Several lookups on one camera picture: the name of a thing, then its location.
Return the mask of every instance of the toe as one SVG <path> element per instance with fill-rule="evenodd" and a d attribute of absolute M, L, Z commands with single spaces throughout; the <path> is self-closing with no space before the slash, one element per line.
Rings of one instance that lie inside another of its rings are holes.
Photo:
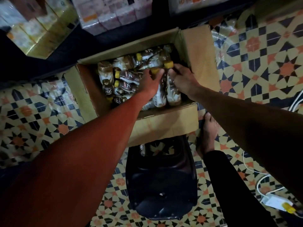
<path fill-rule="evenodd" d="M 210 115 L 209 112 L 207 112 L 207 113 L 204 115 L 204 119 L 205 119 L 206 121 L 210 121 L 210 118 L 211 118 L 211 115 Z"/>

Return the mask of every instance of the right hand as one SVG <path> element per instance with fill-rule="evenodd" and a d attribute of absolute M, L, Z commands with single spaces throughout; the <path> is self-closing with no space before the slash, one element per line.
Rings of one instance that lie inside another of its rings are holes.
<path fill-rule="evenodd" d="M 195 90 L 201 85 L 196 80 L 194 74 L 189 68 L 186 68 L 180 64 L 174 64 L 175 69 L 179 72 L 176 73 L 173 69 L 169 69 L 169 75 L 174 80 L 174 83 L 179 91 L 186 94 L 191 100 Z"/>

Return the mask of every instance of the left hand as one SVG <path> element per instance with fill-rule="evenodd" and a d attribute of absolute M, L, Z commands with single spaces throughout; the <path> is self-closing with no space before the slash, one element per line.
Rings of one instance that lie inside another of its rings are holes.
<path fill-rule="evenodd" d="M 138 90 L 139 93 L 143 93 L 146 96 L 147 101 L 153 98 L 157 93 L 160 79 L 164 73 L 164 69 L 160 69 L 157 72 L 156 78 L 154 80 L 152 79 L 152 76 L 149 74 L 149 72 L 149 69 L 144 69 Z"/>

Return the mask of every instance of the right arm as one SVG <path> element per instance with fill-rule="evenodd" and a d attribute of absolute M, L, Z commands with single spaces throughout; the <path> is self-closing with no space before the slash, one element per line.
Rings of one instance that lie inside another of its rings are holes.
<path fill-rule="evenodd" d="M 225 96 L 201 86 L 193 73 L 175 64 L 176 87 L 202 104 L 243 150 L 303 202 L 301 160 L 303 116 Z"/>

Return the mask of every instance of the hand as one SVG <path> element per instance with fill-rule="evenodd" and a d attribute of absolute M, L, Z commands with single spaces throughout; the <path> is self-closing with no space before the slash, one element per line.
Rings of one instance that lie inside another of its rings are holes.
<path fill-rule="evenodd" d="M 173 69 L 170 69 L 169 75 L 174 80 L 176 87 L 179 91 L 186 94 L 191 100 L 194 100 L 193 95 L 195 90 L 201 85 L 198 83 L 194 74 L 189 70 L 189 68 L 186 68 L 180 64 L 175 64 L 174 67 L 179 73 L 176 73 Z"/>
<path fill-rule="evenodd" d="M 160 69 L 156 76 L 155 79 L 152 79 L 152 76 L 149 74 L 150 70 L 149 69 L 144 69 L 142 78 L 140 80 L 139 84 L 139 93 L 143 93 L 144 96 L 146 96 L 147 102 L 154 97 L 154 95 L 157 93 L 160 79 L 164 73 L 164 69 Z"/>

